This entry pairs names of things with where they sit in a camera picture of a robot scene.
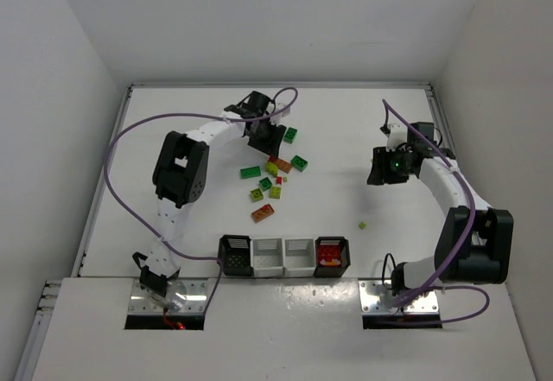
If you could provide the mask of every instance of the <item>green lego brick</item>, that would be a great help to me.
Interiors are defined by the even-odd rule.
[[[296,135],[297,135],[297,129],[288,128],[288,130],[286,130],[286,133],[284,134],[283,140],[287,143],[293,143],[294,140],[296,139]]]
[[[251,194],[251,200],[253,202],[258,202],[258,201],[263,199],[263,193],[261,192],[261,190],[259,188],[252,189],[250,191],[250,194]]]
[[[273,176],[278,175],[278,166],[275,165],[273,162],[267,162],[267,164],[265,165],[265,170]]]
[[[269,190],[269,198],[276,198],[277,200],[280,200],[280,187],[271,187]]]
[[[263,178],[263,179],[259,182],[259,187],[260,187],[263,191],[267,191],[267,190],[270,189],[272,186],[273,186],[273,183],[270,181],[270,179],[269,179],[268,177]]]
[[[298,155],[294,156],[294,158],[292,158],[292,161],[290,162],[292,162],[292,165],[294,165],[294,168],[299,169],[302,172],[305,168],[308,167],[308,162]]]
[[[255,178],[256,176],[261,176],[260,167],[240,169],[240,178],[243,180],[247,180],[248,178]]]

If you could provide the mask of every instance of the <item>purple cable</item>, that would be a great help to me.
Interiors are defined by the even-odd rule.
[[[413,126],[410,125],[409,122],[407,122],[399,113],[397,113],[393,107],[391,107],[388,102],[386,102],[385,99],[382,99],[382,103],[384,103],[384,106],[387,111],[390,111],[395,117],[397,117],[402,124],[407,126],[407,129],[409,129],[414,135],[416,135],[423,143],[428,146],[429,148],[432,148],[436,152],[436,154],[442,159],[443,163],[446,164],[448,168],[452,168],[453,165],[451,162],[448,161],[446,156],[438,149],[437,146],[435,146],[431,141],[429,141],[421,132],[416,130]],[[449,266],[449,264],[453,261],[461,247],[463,246],[463,243],[467,239],[468,235],[471,233],[473,229],[474,224],[474,218],[476,217],[476,203],[474,202],[473,194],[470,191],[470,188],[465,181],[465,179],[462,177],[461,174],[459,174],[458,171],[453,171],[454,177],[457,179],[457,181],[461,184],[461,187],[463,188],[463,191],[465,192],[465,195],[468,199],[468,205],[470,208],[470,214],[468,215],[468,222],[465,226],[465,229],[459,236],[459,239],[457,240],[457,243],[455,243],[453,249],[451,249],[451,252],[449,252],[448,256],[445,258],[442,264],[440,264],[440,267],[438,267],[435,272],[430,276],[426,282],[424,282],[419,288],[407,290],[402,295],[398,296],[397,299],[394,301],[393,306],[394,307],[402,307],[405,306],[407,303],[413,301],[415,298],[423,294],[424,292],[428,292],[431,290],[432,284],[434,284],[434,281],[440,277],[440,275],[445,271],[445,269]]]
[[[466,321],[468,319],[475,318],[476,316],[479,316],[486,312],[486,309],[490,306],[490,295],[482,288],[478,288],[476,286],[445,286],[443,288],[439,288],[436,286],[430,286],[429,289],[431,290],[457,290],[457,289],[465,289],[465,290],[474,290],[476,292],[480,292],[484,297],[486,298],[486,303],[484,306],[477,312],[474,312],[473,314],[467,314],[466,316],[462,316],[460,318],[452,318],[452,319],[444,319],[443,321],[420,321],[420,322],[383,322],[385,325],[392,325],[395,327],[426,327],[428,325],[443,325],[445,323],[454,323],[454,322],[461,322]]]
[[[207,302],[206,302],[206,306],[204,307],[204,315],[207,313],[207,309],[209,308],[209,305],[211,304],[211,300],[213,299],[213,295],[215,295],[215,290],[217,290],[217,287],[219,286],[219,282],[221,280],[221,277],[222,277],[222,273],[223,273],[223,265],[221,263],[221,260],[218,258],[218,257],[211,257],[211,256],[202,256],[202,257],[199,257],[199,256],[189,256],[188,254],[184,254],[183,252],[181,251],[178,251],[175,247],[173,247],[169,242],[165,241],[165,239],[163,238],[162,234],[155,229],[154,226],[152,226],[148,221],[146,221],[140,214],[138,214],[135,210],[133,210],[132,208],[130,208],[130,206],[127,205],[127,203],[125,203],[121,197],[118,195],[118,193],[115,191],[115,189],[113,188],[112,184],[111,184],[111,181],[110,181],[110,176],[109,176],[109,164],[110,164],[110,156],[111,156],[111,152],[113,151],[113,149],[115,148],[115,145],[117,144],[117,142],[119,141],[119,139],[121,139],[121,137],[123,137],[125,134],[127,134],[129,131],[137,128],[138,126],[142,125],[142,124],[146,124],[148,122],[151,122],[153,120],[157,120],[157,119],[164,119],[166,117],[200,117],[200,118],[204,118],[204,119],[212,119],[212,120],[219,120],[219,121],[228,121],[228,122],[234,122],[234,123],[246,123],[246,122],[256,122],[256,121],[259,121],[259,120],[265,120],[265,119],[269,119],[273,116],[276,116],[280,113],[283,113],[285,111],[287,111],[294,103],[295,101],[297,100],[297,97],[299,95],[299,92],[297,91],[297,89],[295,87],[284,87],[283,89],[279,90],[275,96],[273,97],[272,99],[272,102],[276,105],[277,104],[277,98],[278,96],[280,96],[282,93],[284,92],[287,92],[287,91],[292,91],[294,92],[294,98],[290,100],[290,102],[285,105],[280,111],[274,111],[273,113],[269,114],[269,115],[264,115],[264,116],[260,116],[260,117],[253,117],[253,118],[250,118],[250,119],[241,119],[241,118],[225,118],[225,117],[220,117],[220,116],[211,116],[211,115],[204,115],[204,114],[201,114],[201,113],[163,113],[161,115],[155,115],[155,116],[151,116],[151,117],[147,117],[145,119],[142,119],[142,120],[139,120],[138,122],[135,122],[134,124],[128,126],[127,128],[121,130],[116,136],[115,138],[113,138],[113,140],[110,142],[110,144],[108,145],[107,147],[107,150],[104,154],[104,167],[103,167],[103,172],[104,172],[104,181],[105,181],[105,185],[107,186],[107,189],[110,190],[110,193],[111,195],[113,196],[113,198],[115,199],[115,201],[118,202],[118,204],[124,208],[127,213],[129,213],[130,215],[132,215],[135,219],[137,219],[144,227],[146,227],[148,230],[151,231],[152,234],[154,234],[157,238],[160,239],[160,241],[162,242],[162,244],[167,247],[167,249],[169,251],[172,251],[175,255],[179,256],[179,257],[182,257],[182,258],[186,258],[187,260],[201,260],[201,261],[205,261],[205,260],[210,260],[210,261],[214,261],[214,262],[217,262],[217,264],[219,265],[219,274],[217,275],[217,280],[215,281],[215,284],[213,285],[213,290],[211,292],[211,295],[209,296],[209,298],[207,299]]]

